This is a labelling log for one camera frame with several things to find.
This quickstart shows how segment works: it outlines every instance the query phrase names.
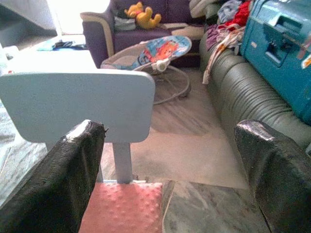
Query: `pink seat pad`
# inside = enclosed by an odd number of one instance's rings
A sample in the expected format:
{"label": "pink seat pad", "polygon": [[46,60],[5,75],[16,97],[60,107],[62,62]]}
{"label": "pink seat pad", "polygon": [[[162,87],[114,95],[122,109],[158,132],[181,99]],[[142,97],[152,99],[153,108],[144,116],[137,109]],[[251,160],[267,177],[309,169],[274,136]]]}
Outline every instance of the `pink seat pad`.
{"label": "pink seat pad", "polygon": [[161,183],[96,183],[79,233],[162,233]]}

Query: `winnie the pooh plush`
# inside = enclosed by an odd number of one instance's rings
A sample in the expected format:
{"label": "winnie the pooh plush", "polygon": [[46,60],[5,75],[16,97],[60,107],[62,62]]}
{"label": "winnie the pooh plush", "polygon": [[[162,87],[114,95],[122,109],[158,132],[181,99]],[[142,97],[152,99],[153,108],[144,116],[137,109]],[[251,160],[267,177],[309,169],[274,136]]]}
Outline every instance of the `winnie the pooh plush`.
{"label": "winnie the pooh plush", "polygon": [[125,9],[124,12],[130,18],[136,17],[137,24],[144,29],[155,28],[161,21],[160,14],[156,14],[153,19],[151,18],[153,13],[151,7],[147,6],[145,11],[143,11],[142,3],[140,1],[137,4],[131,5],[128,10]]}

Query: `purple sofa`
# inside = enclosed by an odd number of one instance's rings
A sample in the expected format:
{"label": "purple sofa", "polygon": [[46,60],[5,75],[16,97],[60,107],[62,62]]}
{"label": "purple sofa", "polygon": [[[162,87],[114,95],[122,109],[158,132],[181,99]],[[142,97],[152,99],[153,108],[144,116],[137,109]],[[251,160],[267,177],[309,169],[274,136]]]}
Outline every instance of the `purple sofa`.
{"label": "purple sofa", "polygon": [[[193,19],[189,9],[190,0],[141,0],[143,6],[150,6],[154,14],[162,15],[161,23],[185,22],[188,24],[200,24],[205,22],[204,18]],[[104,13],[94,12],[81,13],[83,20],[86,45],[90,50],[97,68],[102,61],[118,51],[123,50],[140,41],[146,41],[163,36],[171,35],[171,31],[157,27],[152,30],[137,28],[132,31],[115,31],[114,15],[117,11],[123,11],[130,5],[136,4],[138,0],[110,0],[110,5]],[[195,67],[199,66],[199,42],[192,41],[190,52],[174,61],[175,66]]]}

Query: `blue suitcase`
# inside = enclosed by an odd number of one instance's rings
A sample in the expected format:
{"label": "blue suitcase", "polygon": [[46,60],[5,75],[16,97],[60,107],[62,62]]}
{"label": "blue suitcase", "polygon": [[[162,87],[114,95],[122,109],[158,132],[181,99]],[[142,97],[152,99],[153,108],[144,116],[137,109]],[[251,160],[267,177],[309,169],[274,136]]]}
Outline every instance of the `blue suitcase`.
{"label": "blue suitcase", "polygon": [[311,0],[257,0],[241,54],[311,125]]}

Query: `pile of clothes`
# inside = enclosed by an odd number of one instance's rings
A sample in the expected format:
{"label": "pile of clothes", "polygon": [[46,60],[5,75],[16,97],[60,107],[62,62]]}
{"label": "pile of clothes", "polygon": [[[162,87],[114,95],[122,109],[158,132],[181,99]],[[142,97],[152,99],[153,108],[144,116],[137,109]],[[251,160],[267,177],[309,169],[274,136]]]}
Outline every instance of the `pile of clothes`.
{"label": "pile of clothes", "polygon": [[229,0],[219,9],[218,23],[207,28],[206,47],[214,49],[203,75],[203,84],[208,84],[211,68],[217,57],[227,48],[234,48],[242,43],[246,22],[253,6],[252,0]]}

